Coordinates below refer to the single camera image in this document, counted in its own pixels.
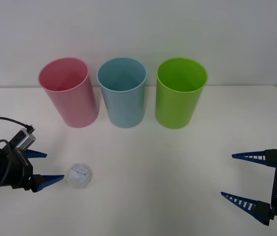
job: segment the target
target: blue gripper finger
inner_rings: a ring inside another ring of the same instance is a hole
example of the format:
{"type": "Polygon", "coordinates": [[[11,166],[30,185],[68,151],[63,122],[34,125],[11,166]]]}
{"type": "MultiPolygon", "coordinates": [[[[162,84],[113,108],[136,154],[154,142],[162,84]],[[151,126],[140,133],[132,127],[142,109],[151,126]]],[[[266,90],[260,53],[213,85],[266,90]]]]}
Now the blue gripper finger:
{"type": "Polygon", "coordinates": [[[27,149],[25,151],[25,156],[27,158],[39,158],[39,157],[47,157],[47,154],[27,149]]]}
{"type": "Polygon", "coordinates": [[[234,205],[249,213],[264,225],[269,225],[270,219],[274,219],[274,214],[271,211],[271,205],[269,203],[243,198],[224,192],[221,192],[221,194],[234,205]]]}
{"type": "Polygon", "coordinates": [[[277,149],[269,149],[265,151],[252,151],[233,154],[232,158],[244,161],[250,161],[265,166],[277,166],[277,149]]]}

